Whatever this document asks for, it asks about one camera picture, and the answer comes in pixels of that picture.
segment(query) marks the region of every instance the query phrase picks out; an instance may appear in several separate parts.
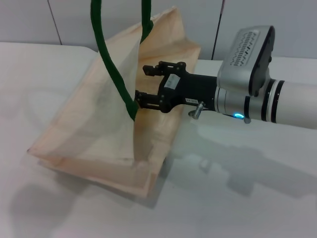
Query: white table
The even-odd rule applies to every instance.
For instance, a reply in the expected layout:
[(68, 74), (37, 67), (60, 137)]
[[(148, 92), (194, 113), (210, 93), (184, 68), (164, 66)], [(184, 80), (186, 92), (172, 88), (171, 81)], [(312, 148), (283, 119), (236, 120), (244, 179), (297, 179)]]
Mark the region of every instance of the white table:
[[(38, 166), (26, 150), (95, 56), (0, 43), (0, 237), (317, 236), (317, 131), (210, 112), (195, 121), (186, 107), (146, 200)], [(196, 73), (216, 75), (219, 66), (200, 60)], [(274, 58), (270, 72), (317, 84), (316, 59)]]

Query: label sticker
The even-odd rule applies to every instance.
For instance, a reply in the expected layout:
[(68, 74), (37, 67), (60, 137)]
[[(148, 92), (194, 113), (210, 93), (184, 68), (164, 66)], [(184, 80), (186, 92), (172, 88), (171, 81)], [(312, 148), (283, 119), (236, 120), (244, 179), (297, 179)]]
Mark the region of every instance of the label sticker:
[(180, 77), (178, 77), (176, 74), (170, 74), (165, 85), (164, 88), (171, 88), (171, 89), (175, 89), (176, 86), (178, 85)]
[(185, 98), (185, 100), (187, 103), (198, 104), (198, 100), (196, 100), (196, 99)]

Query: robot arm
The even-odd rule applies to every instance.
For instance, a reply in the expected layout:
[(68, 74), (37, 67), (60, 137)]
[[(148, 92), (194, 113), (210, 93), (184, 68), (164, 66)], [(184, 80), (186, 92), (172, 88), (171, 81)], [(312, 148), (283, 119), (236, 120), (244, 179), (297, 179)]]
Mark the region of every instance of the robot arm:
[(245, 28), (238, 32), (217, 77), (190, 74), (186, 63), (159, 62), (145, 65), (149, 76), (164, 76), (157, 95), (136, 91), (141, 108), (170, 112), (179, 104), (227, 116), (270, 121), (317, 129), (317, 86), (271, 79), (268, 65), (274, 45), (272, 26)]

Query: green rope handle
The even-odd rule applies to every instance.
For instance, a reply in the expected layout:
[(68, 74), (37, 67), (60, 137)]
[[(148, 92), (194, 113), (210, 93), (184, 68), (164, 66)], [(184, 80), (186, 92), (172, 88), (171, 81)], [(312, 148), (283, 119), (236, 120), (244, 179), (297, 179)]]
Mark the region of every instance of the green rope handle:
[[(138, 104), (132, 100), (130, 94), (128, 93), (123, 78), (120, 75), (118, 69), (115, 67), (113, 61), (111, 60), (110, 54), (106, 47), (102, 23), (101, 23), (101, 4), (102, 0), (91, 0), (90, 5), (90, 18), (91, 23), (94, 29), (94, 34), (97, 42), (97, 46), (100, 52), (100, 55), (105, 63), (106, 69), (116, 86), (121, 98), (125, 103), (125, 107), (134, 120), (138, 111)], [(153, 23), (150, 20), (151, 17), (151, 0), (142, 0), (142, 38), (141, 42), (148, 36), (150, 33)]]

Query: brown paper bag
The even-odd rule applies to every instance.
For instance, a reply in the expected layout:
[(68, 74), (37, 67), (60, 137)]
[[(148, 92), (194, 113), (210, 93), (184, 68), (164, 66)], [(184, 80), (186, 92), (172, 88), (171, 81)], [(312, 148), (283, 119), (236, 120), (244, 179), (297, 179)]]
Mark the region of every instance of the brown paper bag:
[[(136, 89), (158, 92), (161, 77), (145, 76), (144, 65), (184, 61), (192, 72), (200, 52), (186, 39), (178, 9), (171, 8), (152, 21), (154, 27), (140, 45), (141, 24), (106, 41), (132, 98)], [(147, 196), (171, 148), (182, 109), (179, 105), (168, 114), (139, 109), (133, 123), (98, 55), (29, 153), (46, 167)]]

